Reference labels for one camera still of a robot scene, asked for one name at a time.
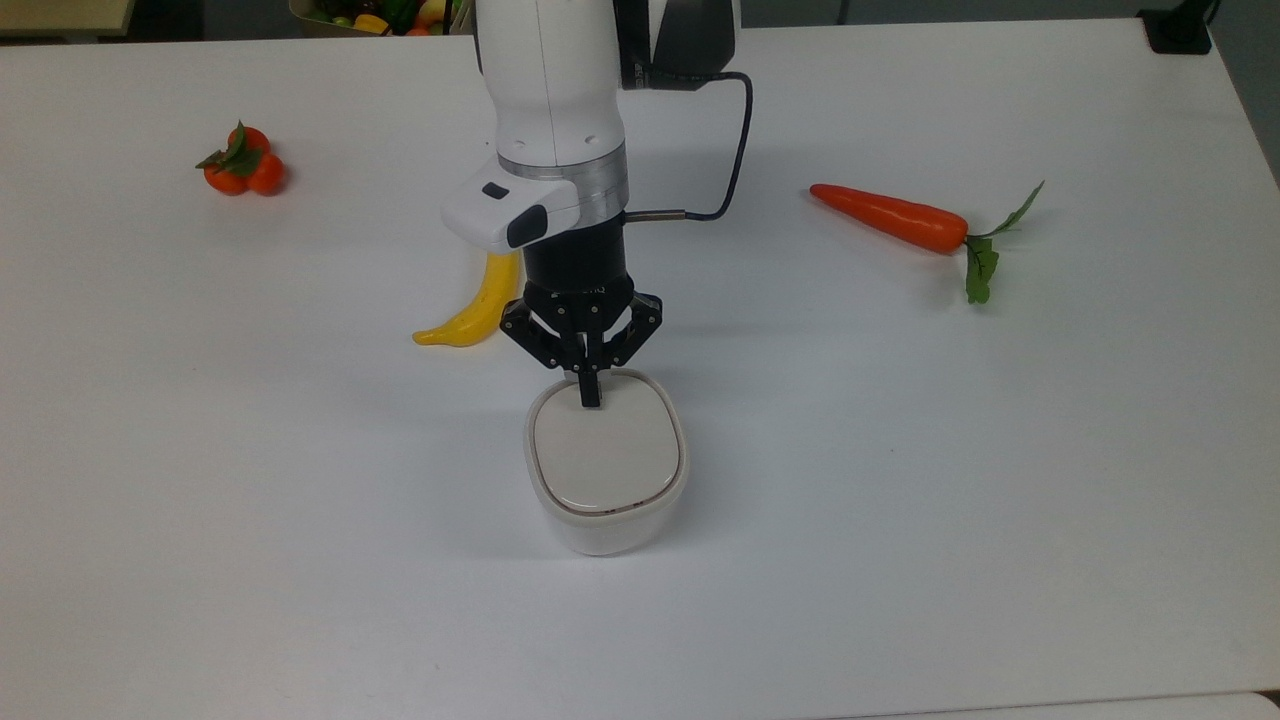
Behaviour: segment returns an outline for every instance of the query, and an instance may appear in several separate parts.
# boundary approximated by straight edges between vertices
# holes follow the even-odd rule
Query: toy banana
[[[489,254],[484,281],[471,304],[438,328],[413,333],[419,345],[452,345],[467,347],[493,334],[502,320],[502,310],[516,297],[520,287],[520,254]]]

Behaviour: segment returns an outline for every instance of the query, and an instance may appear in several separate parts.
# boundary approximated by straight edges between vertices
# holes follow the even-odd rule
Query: white container
[[[643,373],[600,374],[600,407],[557,383],[529,410],[525,460],[534,492],[571,550],[613,555],[652,539],[689,477],[689,446],[671,397]]]

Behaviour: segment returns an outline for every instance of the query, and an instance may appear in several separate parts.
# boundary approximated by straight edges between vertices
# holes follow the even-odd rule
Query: cable
[[[746,138],[751,133],[751,108],[755,105],[755,92],[751,87],[751,78],[746,73],[728,72],[728,73],[716,73],[710,76],[681,76],[664,73],[658,69],[649,68],[649,72],[658,77],[667,79],[675,79],[681,82],[719,82],[726,79],[736,79],[742,83],[742,90],[745,91],[745,101],[742,109],[742,133],[737,140],[737,152],[733,155],[733,172],[728,177],[728,190],[724,191],[724,200],[721,206],[714,213],[690,213],[689,210],[640,210],[637,213],[626,213],[623,219],[628,223],[644,223],[654,220],[698,220],[698,222],[710,222],[718,220],[728,210],[731,202],[733,202],[733,191],[737,190],[737,176],[742,170],[742,155],[746,154]]]

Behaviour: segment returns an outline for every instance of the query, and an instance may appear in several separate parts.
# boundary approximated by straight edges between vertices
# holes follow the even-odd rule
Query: robotic arm
[[[524,252],[529,282],[503,332],[576,374],[582,406],[596,407],[596,374],[630,360],[662,323],[662,301],[636,292],[626,270],[617,91],[701,87],[733,55],[739,1],[476,0],[475,12],[497,154],[447,200],[444,223],[489,252]],[[686,217],[646,215],[632,219]]]

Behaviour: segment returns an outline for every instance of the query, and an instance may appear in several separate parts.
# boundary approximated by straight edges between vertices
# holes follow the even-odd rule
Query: black connector
[[[1139,10],[1138,17],[1147,28],[1147,42],[1156,53],[1208,55],[1213,47],[1213,41],[1208,37],[1208,23],[1213,22],[1220,3],[1221,0],[1184,0],[1172,10]]]

